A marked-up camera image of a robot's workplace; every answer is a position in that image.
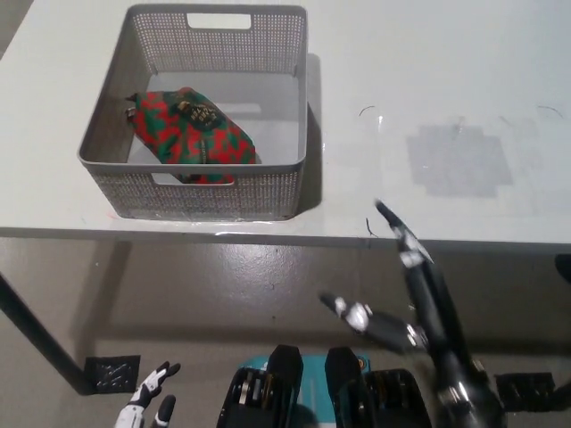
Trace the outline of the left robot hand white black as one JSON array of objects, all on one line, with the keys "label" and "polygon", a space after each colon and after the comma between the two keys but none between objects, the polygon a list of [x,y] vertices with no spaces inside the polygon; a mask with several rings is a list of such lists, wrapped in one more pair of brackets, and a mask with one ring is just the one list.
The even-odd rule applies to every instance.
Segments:
[{"label": "left robot hand white black", "polygon": [[[171,364],[165,361],[152,371],[137,387],[129,402],[119,412],[114,428],[142,428],[145,426],[145,411],[152,400],[162,391],[165,380],[175,375],[181,368],[179,363]],[[154,417],[150,427],[169,427],[170,420],[176,405],[176,397],[167,395]]]}]

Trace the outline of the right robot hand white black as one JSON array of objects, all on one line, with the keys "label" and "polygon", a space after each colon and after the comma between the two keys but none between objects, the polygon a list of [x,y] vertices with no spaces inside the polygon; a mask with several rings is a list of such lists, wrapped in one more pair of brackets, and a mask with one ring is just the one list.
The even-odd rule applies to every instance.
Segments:
[{"label": "right robot hand white black", "polygon": [[440,371],[473,372],[459,317],[439,268],[399,216],[380,200],[375,201],[375,207],[394,233],[408,294],[416,310],[416,323],[375,312],[365,303],[331,292],[322,292],[319,300],[356,334],[390,351],[425,351]]}]

